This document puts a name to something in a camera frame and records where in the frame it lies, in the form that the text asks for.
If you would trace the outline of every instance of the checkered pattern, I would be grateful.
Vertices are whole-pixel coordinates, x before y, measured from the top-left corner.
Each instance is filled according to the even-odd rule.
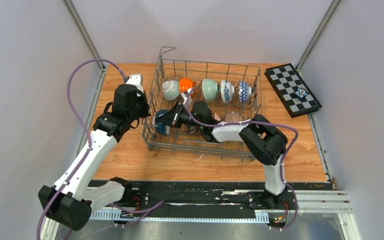
[[[292,118],[315,112],[322,107],[292,64],[268,68],[265,76]],[[300,99],[295,95],[298,88],[307,89],[309,94]]]

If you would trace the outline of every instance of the wooden table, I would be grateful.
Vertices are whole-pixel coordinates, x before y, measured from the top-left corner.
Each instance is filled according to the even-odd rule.
[[[266,68],[279,64],[252,63]],[[155,64],[126,63],[119,64],[124,73],[140,73],[143,76],[143,88],[149,92],[155,72]],[[325,182],[325,172],[316,147],[313,132],[306,115],[291,118],[275,91],[262,74],[263,115],[272,123],[292,126],[299,132],[298,140],[285,159],[285,176],[289,182]],[[102,91],[95,110],[94,120],[103,112],[105,105],[114,100],[114,91],[123,83],[120,73],[110,66],[107,70]],[[157,150],[149,151],[142,139],[142,125],[129,130],[120,143],[108,154],[93,179],[120,177],[126,180],[149,181],[233,181],[261,182],[265,180],[263,166],[257,160],[240,161],[238,158],[223,158],[204,155],[201,159],[193,153]],[[282,129],[289,141],[294,133]]]

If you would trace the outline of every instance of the blue patterned bowl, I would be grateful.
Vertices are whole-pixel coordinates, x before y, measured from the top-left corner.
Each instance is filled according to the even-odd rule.
[[[221,99],[224,104],[230,102],[235,96],[235,86],[228,80],[221,80]]]
[[[248,102],[252,94],[252,87],[246,82],[240,81],[237,84],[237,88],[239,89],[239,102],[241,104]]]

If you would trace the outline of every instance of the wire basket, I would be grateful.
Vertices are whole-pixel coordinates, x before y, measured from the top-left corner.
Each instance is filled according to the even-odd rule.
[[[239,81],[245,81],[252,87],[252,94],[248,102],[241,104],[238,97],[238,89],[235,88],[235,95],[231,102],[224,104],[221,95],[212,102],[207,102],[208,107],[213,113],[217,113],[221,120],[224,120],[225,114],[230,111],[240,112],[245,119],[253,118],[257,113],[261,114],[261,96],[258,94],[261,87],[261,70],[258,66],[177,60],[166,58],[168,52],[174,50],[174,47],[162,47],[153,76],[151,91],[147,93],[148,104],[150,106],[151,116],[143,120],[142,137],[145,140],[149,150],[189,152],[196,153],[197,156],[219,155],[221,158],[239,158],[253,160],[254,156],[243,142],[225,141],[213,143],[205,141],[198,132],[191,131],[187,126],[181,128],[170,128],[168,135],[161,135],[156,132],[156,126],[152,123],[153,116],[159,110],[170,110],[176,102],[182,102],[179,96],[175,100],[168,101],[163,97],[162,85],[167,80],[179,80],[180,78],[189,78],[201,85],[204,78],[212,79],[218,83],[222,80],[228,80],[235,87]],[[204,100],[201,89],[192,98],[192,104],[195,101]]]

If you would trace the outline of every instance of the white bowl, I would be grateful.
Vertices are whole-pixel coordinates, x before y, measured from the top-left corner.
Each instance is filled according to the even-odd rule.
[[[180,95],[179,81],[167,80],[162,84],[162,95],[168,101],[176,99]]]

